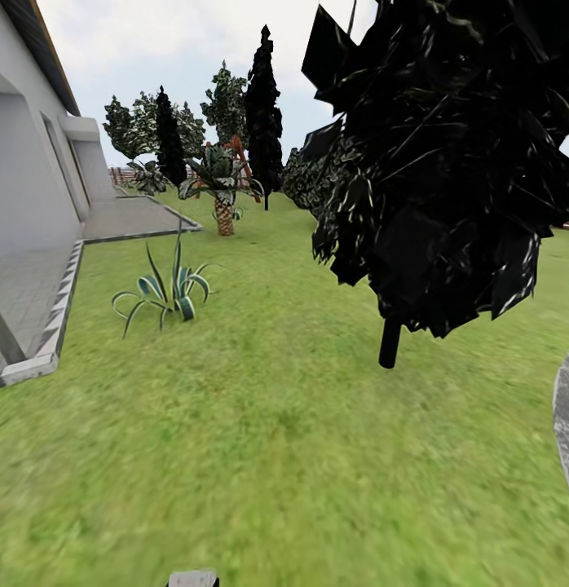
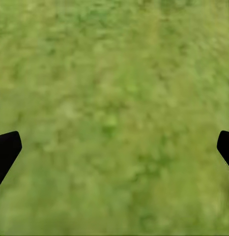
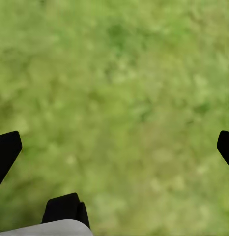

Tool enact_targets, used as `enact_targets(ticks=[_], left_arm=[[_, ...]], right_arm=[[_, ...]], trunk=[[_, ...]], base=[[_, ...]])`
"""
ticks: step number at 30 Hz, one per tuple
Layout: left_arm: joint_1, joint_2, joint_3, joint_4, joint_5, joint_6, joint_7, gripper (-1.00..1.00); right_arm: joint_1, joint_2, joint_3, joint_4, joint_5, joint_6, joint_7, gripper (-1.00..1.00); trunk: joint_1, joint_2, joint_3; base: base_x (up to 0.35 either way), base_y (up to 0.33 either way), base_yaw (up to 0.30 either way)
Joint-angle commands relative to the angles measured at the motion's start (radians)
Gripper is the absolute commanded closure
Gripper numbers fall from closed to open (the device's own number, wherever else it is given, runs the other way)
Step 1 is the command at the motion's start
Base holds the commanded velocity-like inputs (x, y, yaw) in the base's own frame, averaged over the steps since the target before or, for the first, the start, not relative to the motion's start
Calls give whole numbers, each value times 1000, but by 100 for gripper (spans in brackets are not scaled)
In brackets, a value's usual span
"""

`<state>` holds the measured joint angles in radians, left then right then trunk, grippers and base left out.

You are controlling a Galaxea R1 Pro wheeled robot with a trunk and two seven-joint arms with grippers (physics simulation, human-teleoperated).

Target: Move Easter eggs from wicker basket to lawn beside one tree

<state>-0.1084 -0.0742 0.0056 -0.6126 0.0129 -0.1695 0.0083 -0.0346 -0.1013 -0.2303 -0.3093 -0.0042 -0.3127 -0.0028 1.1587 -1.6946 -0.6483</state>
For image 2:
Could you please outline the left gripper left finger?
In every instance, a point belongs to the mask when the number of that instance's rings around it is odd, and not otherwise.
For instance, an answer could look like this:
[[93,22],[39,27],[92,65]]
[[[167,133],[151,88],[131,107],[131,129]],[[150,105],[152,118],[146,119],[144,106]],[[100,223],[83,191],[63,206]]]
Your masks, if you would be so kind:
[[0,184],[22,149],[18,131],[0,135]]

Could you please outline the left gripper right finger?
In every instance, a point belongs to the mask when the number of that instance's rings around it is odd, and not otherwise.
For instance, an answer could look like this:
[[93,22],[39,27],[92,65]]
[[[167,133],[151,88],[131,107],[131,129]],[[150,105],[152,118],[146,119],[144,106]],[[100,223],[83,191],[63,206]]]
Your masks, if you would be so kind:
[[218,138],[217,148],[229,165],[229,132],[221,131]]

